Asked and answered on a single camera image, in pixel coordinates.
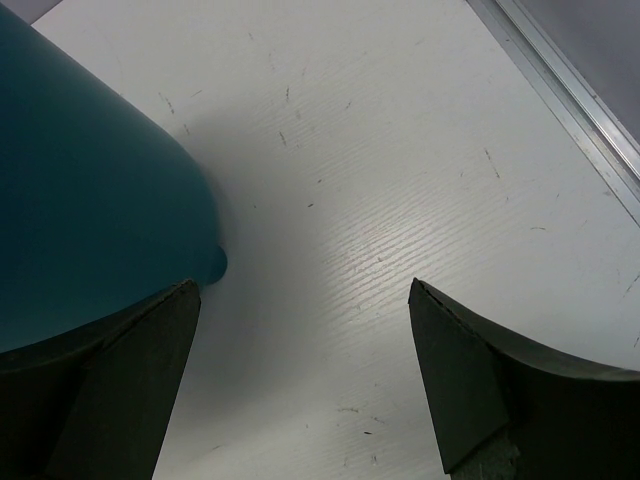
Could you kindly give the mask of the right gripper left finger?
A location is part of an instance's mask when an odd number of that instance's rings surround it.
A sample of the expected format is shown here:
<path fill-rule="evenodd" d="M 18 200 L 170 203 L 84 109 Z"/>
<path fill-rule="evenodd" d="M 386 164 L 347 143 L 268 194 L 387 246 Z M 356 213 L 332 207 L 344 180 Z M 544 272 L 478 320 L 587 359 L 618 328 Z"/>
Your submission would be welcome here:
<path fill-rule="evenodd" d="M 200 306 L 185 280 L 2 353 L 2 478 L 152 478 Z"/>

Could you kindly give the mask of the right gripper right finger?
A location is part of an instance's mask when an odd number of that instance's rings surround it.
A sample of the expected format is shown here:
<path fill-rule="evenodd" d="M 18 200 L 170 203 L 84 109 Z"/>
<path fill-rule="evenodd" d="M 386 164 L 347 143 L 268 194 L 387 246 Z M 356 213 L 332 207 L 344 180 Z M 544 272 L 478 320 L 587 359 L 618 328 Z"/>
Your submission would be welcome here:
<path fill-rule="evenodd" d="M 453 479 L 635 479 L 639 375 L 531 340 L 414 280 L 412 334 Z"/>

